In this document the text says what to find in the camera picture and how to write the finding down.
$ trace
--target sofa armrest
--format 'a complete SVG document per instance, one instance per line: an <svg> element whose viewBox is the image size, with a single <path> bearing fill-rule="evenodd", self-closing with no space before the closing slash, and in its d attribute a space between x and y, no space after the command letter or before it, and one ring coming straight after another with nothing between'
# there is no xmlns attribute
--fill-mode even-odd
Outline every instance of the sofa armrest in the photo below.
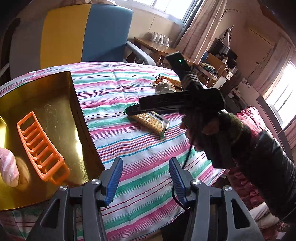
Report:
<svg viewBox="0 0 296 241"><path fill-rule="evenodd" d="M131 43L130 41L126 42L126 46L138 57L140 58L140 60L148 65L153 65L156 66L156 63L154 62L154 60L148 55L146 54L142 49L138 48L136 45L134 45L133 43Z"/></svg>

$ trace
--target striped tablecloth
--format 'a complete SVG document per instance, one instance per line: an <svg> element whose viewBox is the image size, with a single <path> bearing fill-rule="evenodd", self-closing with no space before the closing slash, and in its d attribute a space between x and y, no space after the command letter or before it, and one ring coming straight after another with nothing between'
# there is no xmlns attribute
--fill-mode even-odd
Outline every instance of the striped tablecloth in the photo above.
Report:
<svg viewBox="0 0 296 241"><path fill-rule="evenodd" d="M182 209L171 196L168 161L183 163L189 149L181 116L165 117L170 127L160 139L131 122L124 109L139 97L153 95L149 84L159 74L176 78L161 67L117 62L88 62L51 67L20 76L0 87L0 97L14 88L61 71L71 71L78 99L98 153L108 169L114 158L123 159L123 173L114 201L102 209L108 240L140 240L174 221ZM223 173L214 169L203 152L192 151L186 169L212 185ZM14 237L26 238L44 204L0 212L0 222ZM83 239L81 210L78 210L78 239Z"/></svg>

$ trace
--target screw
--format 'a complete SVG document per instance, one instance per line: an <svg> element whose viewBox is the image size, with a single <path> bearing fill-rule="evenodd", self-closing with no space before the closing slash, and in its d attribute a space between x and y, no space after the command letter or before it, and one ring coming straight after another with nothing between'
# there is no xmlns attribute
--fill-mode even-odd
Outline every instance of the screw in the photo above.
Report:
<svg viewBox="0 0 296 241"><path fill-rule="evenodd" d="M99 180L99 179L93 179L93 180L91 181L91 183L94 184L94 185L97 185L97 184L100 183L100 180Z"/></svg>
<svg viewBox="0 0 296 241"><path fill-rule="evenodd" d="M224 190L225 190L226 192L228 192L228 191L232 191L232 187L231 187L231 186L225 186L225 187L224 187Z"/></svg>
<svg viewBox="0 0 296 241"><path fill-rule="evenodd" d="M67 190L67 186L66 185L62 185L59 187L60 191L66 191Z"/></svg>
<svg viewBox="0 0 296 241"><path fill-rule="evenodd" d="M192 183L193 183L194 185L199 185L199 184L201 184L202 182L201 182L200 180L198 180L198 179L193 179L193 180L192 180Z"/></svg>

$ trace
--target orange plastic rack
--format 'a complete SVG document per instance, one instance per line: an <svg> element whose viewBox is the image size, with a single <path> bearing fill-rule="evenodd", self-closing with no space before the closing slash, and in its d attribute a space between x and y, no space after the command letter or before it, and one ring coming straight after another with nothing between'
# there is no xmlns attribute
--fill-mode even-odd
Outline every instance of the orange plastic rack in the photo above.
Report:
<svg viewBox="0 0 296 241"><path fill-rule="evenodd" d="M34 118L34 122L27 129L22 131L20 126L30 117ZM33 111L17 123L17 130L26 153L39 177L43 181L50 181L55 185L59 185L63 182L69 176L69 168L65 164L62 155L45 134ZM53 178L53 175L60 168L64 168L64 173L57 179Z"/></svg>

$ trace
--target red fabric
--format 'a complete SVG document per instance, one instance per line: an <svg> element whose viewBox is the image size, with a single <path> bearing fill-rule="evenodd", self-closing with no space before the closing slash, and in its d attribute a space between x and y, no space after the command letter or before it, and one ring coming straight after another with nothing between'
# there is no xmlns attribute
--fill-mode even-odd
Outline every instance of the red fabric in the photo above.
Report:
<svg viewBox="0 0 296 241"><path fill-rule="evenodd" d="M266 130L271 134L255 107L248 107L244 109L238 113L236 117L250 127L253 137L257 137L257 135L263 130ZM261 197L258 189L249 182L249 180L237 167L232 168L229 171L228 178L230 179L234 190L249 210L264 202L264 199ZM272 240L276 234L274 226L261 231L265 240Z"/></svg>

